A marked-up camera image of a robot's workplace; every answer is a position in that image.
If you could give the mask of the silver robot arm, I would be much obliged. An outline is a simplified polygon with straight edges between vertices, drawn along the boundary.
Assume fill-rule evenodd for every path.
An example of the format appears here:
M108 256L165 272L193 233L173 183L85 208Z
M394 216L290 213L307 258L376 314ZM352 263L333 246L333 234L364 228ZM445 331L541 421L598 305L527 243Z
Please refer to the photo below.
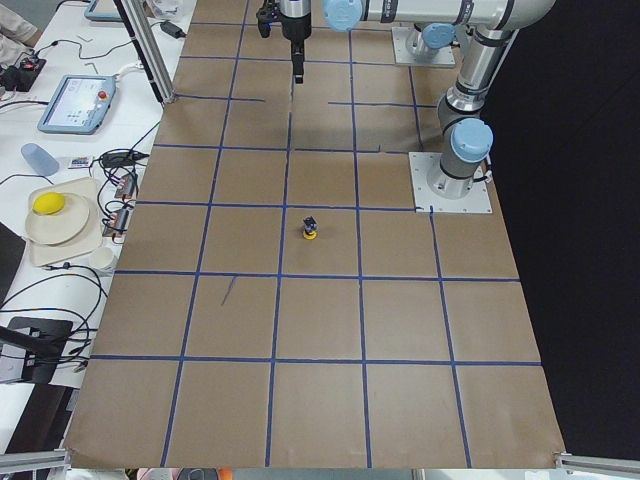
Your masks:
M414 56L426 55L449 46L455 34L456 28L449 23L415 23L406 47Z
M552 1L324 1L326 24L338 32L359 23L408 21L422 31L436 23L474 29L456 83L438 106L441 128L477 116L513 35L541 20Z

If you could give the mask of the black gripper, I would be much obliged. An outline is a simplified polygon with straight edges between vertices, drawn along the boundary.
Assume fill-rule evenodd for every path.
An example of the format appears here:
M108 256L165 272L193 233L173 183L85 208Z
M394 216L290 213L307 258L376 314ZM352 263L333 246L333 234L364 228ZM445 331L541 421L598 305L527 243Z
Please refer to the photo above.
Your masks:
M280 0L283 36L291 42L291 62L295 84L304 82L304 42L312 32L310 0Z

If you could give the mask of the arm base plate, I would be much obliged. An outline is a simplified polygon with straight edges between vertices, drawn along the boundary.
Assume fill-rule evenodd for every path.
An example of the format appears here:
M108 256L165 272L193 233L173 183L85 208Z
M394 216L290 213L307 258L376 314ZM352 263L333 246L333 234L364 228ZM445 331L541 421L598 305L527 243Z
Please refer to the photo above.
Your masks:
M397 65L453 68L456 64L451 43L456 29L447 23L431 23L418 28L393 27L392 40Z
M488 186L484 180L475 182L454 179L441 169L438 152L410 152L410 173L414 209L418 213L491 214Z

